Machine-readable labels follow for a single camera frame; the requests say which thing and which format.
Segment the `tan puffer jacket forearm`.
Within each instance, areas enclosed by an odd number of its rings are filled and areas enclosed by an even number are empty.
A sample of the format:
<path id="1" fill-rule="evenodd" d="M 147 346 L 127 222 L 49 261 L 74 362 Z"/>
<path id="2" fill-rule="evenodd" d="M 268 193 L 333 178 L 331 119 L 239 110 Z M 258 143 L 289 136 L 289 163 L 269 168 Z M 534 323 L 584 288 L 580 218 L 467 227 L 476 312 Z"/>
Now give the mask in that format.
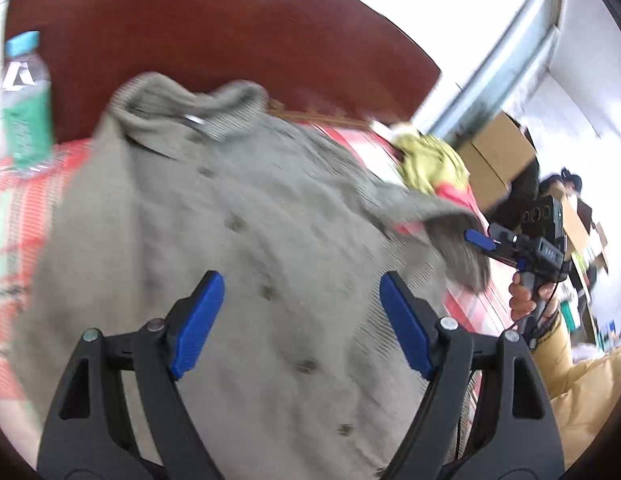
<path id="1" fill-rule="evenodd" d="M 560 314 L 533 351 L 550 398 L 565 466 L 593 443 L 621 396 L 621 347 L 599 359 L 573 362 L 571 340 Z"/>

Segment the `person's right hand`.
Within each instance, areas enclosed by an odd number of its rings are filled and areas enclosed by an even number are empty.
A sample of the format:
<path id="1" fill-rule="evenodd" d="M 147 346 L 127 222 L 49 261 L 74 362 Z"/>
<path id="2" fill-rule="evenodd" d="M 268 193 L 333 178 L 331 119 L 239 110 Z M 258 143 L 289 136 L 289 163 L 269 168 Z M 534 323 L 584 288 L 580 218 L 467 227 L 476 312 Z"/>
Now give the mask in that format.
<path id="1" fill-rule="evenodd" d="M 554 290 L 555 285 L 547 283 L 539 287 L 537 291 L 539 298 L 545 302 L 545 310 L 539 319 L 541 323 L 549 321 L 559 310 L 559 301 L 555 297 Z M 519 273 L 512 276 L 508 292 L 510 294 L 510 316 L 513 322 L 525 318 L 535 310 L 536 301 L 533 299 L 532 293 L 521 284 L 521 275 Z"/>

